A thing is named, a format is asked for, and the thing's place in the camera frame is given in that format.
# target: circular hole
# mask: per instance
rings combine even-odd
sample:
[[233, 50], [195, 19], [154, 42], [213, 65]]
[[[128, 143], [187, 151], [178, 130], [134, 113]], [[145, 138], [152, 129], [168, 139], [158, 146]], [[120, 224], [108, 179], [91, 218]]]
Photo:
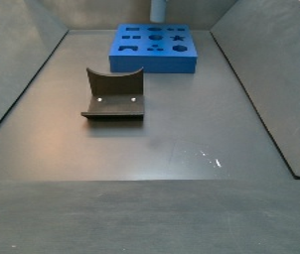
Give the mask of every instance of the circular hole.
[[149, 28], [148, 30], [149, 30], [149, 31], [161, 31], [162, 28]]
[[177, 46], [173, 47], [173, 50], [176, 52], [185, 52], [188, 50], [188, 47], [183, 46], [183, 45], [177, 45]]
[[160, 36], [160, 35], [152, 35], [152, 36], [149, 36], [149, 39], [150, 39], [150, 40], [154, 40], [154, 41], [160, 41], [160, 40], [164, 39], [164, 37]]

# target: curved holder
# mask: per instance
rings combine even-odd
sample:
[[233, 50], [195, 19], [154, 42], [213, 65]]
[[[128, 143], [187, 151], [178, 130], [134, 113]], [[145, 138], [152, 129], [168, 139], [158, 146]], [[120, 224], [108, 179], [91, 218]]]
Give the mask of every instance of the curved holder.
[[86, 118], [144, 117], [144, 69], [128, 75], [105, 75], [86, 69], [91, 102]]

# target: gray wall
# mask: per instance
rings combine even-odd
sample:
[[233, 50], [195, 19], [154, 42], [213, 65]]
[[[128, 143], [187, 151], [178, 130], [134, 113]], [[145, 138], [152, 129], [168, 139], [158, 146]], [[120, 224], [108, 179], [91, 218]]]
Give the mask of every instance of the gray wall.
[[66, 32], [35, 0], [0, 0], [0, 120]]
[[[150, 0], [39, 0], [70, 29], [116, 29], [120, 23], [149, 23]], [[168, 23], [208, 30], [237, 0], [170, 0]]]
[[300, 2], [240, 0], [213, 34], [300, 176]]

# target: shape sorter block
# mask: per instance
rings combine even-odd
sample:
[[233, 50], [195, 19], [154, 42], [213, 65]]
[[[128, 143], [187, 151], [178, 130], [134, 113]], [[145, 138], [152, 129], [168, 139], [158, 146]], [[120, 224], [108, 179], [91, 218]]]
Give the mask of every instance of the shape sorter block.
[[195, 73], [197, 50], [187, 25], [122, 24], [110, 48], [112, 72]]

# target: white spot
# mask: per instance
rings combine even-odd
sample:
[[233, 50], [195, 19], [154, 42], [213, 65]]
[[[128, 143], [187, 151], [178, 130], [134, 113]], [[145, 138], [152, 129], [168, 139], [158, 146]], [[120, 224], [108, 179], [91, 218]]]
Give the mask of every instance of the white spot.
[[220, 168], [223, 167], [219, 159], [217, 159], [217, 165]]

